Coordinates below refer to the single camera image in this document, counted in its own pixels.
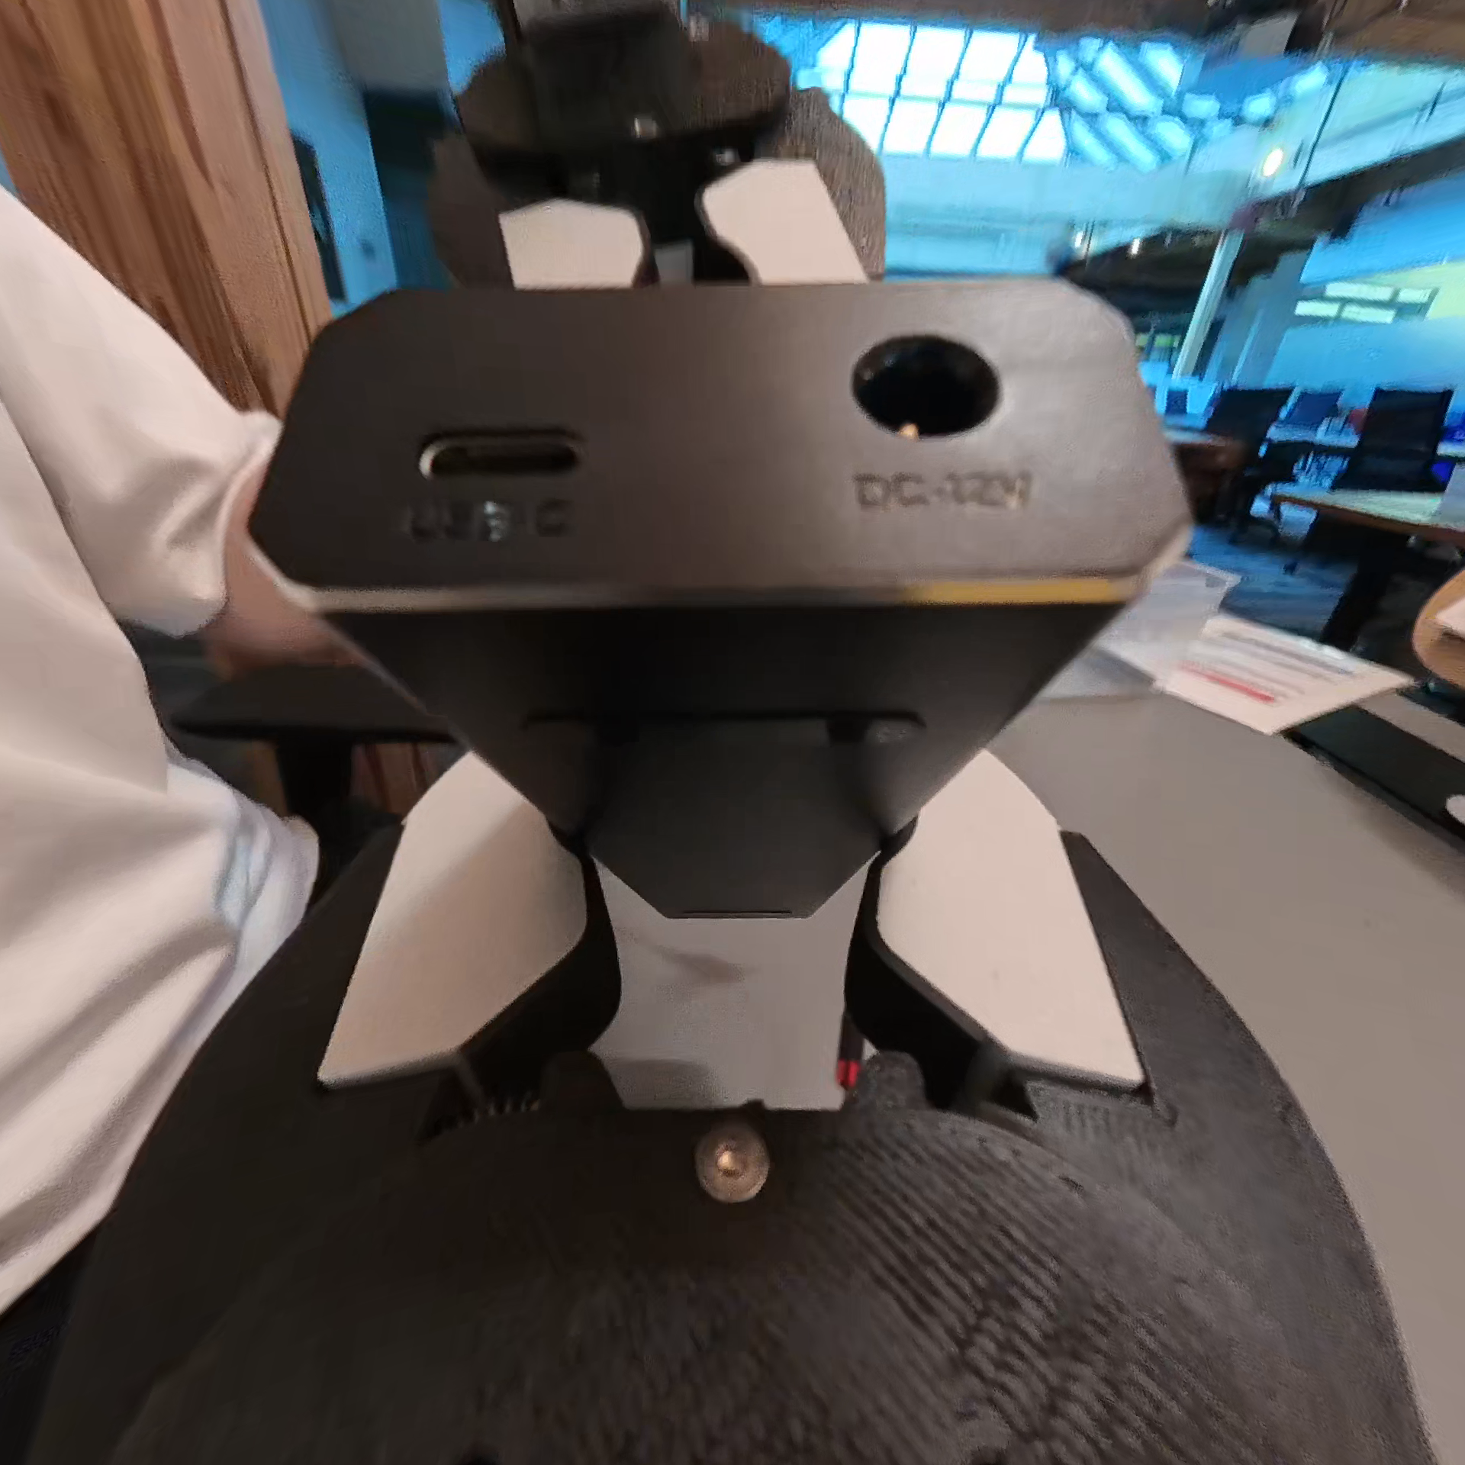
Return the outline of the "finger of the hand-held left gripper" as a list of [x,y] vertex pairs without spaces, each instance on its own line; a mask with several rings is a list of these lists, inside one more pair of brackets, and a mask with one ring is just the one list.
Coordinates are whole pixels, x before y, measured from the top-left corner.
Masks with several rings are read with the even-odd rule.
[[627,208],[546,198],[498,216],[514,289],[627,289],[645,271],[647,238]]
[[814,161],[746,161],[700,191],[697,214],[756,285],[868,284]]

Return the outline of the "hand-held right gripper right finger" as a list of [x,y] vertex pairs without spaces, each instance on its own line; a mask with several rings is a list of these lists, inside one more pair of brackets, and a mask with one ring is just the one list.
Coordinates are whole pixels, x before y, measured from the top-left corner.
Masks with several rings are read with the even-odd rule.
[[992,753],[870,865],[848,1013],[870,1049],[914,1060],[935,1108],[1026,1111],[1030,1083],[1147,1093],[1063,831]]

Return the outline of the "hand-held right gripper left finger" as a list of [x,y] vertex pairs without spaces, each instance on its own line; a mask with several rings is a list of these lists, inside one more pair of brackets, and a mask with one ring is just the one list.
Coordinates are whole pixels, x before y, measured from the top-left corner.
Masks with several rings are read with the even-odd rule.
[[465,753],[402,824],[318,1083],[465,1074],[465,1045],[604,915],[597,870]]

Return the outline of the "black usb hub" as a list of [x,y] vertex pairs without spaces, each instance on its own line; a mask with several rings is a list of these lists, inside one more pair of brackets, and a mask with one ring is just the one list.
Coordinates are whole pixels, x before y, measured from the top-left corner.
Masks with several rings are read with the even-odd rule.
[[1058,279],[397,292],[250,536],[665,917],[809,917],[1185,548]]

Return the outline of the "person's left forearm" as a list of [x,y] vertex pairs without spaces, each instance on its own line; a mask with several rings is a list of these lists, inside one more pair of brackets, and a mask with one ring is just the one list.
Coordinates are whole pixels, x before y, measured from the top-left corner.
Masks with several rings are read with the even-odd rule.
[[256,466],[230,501],[221,546],[224,603],[201,629],[211,665],[230,678],[282,665],[362,668],[356,648],[295,603],[256,552],[250,518],[263,475],[266,466]]

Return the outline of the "paper sheet on table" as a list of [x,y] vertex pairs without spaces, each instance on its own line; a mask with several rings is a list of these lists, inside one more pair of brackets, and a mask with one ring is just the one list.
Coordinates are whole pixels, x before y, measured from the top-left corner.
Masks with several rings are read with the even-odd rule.
[[1412,685],[1400,669],[1216,613],[1155,689],[1259,734],[1280,734]]

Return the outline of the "wooden pillar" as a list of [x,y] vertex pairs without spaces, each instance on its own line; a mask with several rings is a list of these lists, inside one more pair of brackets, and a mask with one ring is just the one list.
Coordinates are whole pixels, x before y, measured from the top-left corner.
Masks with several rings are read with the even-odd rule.
[[285,411],[332,305],[256,1],[2,1],[2,160],[234,406]]

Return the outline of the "black office chair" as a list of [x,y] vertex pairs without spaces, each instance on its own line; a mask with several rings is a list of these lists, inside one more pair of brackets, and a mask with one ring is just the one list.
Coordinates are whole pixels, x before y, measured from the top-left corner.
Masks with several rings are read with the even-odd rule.
[[1451,403],[1451,389],[1375,389],[1330,492],[1442,492],[1435,460]]
[[1256,457],[1256,454],[1264,447],[1264,441],[1269,437],[1274,422],[1289,406],[1292,390],[1296,386],[1226,386],[1219,390],[1216,400],[1205,413],[1204,432],[1224,444],[1230,444],[1239,454],[1239,460],[1245,462]]

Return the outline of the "white t-shirt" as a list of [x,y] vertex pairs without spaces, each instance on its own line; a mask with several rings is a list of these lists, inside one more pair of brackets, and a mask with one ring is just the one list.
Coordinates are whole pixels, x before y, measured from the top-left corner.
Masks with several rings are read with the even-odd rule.
[[2,195],[6,1309],[99,1225],[316,881],[305,822],[174,746],[125,632],[221,609],[277,437]]

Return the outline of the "wooden office desk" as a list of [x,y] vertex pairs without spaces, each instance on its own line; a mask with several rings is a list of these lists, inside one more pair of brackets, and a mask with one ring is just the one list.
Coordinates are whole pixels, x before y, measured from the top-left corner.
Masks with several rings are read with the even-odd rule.
[[1387,586],[1406,563],[1408,542],[1421,540],[1426,546],[1463,548],[1463,511],[1447,511],[1441,492],[1276,485],[1274,502],[1309,508],[1320,520],[1344,523],[1365,532],[1357,568],[1320,632],[1320,642],[1337,650],[1350,650],[1365,629],[1365,622],[1380,607]]

